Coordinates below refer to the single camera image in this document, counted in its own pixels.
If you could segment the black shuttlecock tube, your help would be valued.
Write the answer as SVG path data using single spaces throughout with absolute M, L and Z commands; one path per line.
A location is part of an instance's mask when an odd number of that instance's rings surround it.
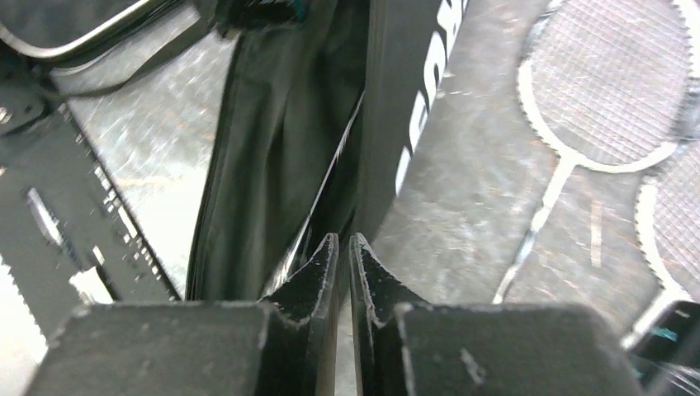
M 699 304 L 670 305 L 628 356 L 644 395 L 699 396 Z

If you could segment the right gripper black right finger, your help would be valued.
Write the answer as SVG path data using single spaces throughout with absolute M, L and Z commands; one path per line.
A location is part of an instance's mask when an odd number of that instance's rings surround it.
M 610 327 L 577 304 L 431 304 L 349 241 L 360 395 L 639 395 Z

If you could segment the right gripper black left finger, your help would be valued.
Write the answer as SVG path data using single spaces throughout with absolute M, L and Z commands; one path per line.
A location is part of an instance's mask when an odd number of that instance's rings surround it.
M 256 302 L 76 309 L 50 341 L 29 395 L 331 395 L 339 242 Z

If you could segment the black crossway racket bag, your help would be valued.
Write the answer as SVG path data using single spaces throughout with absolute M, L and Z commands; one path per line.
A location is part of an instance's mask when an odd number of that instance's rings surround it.
M 373 238 L 402 187 L 466 1 L 199 1 L 238 36 L 187 273 L 256 299 L 327 233 Z

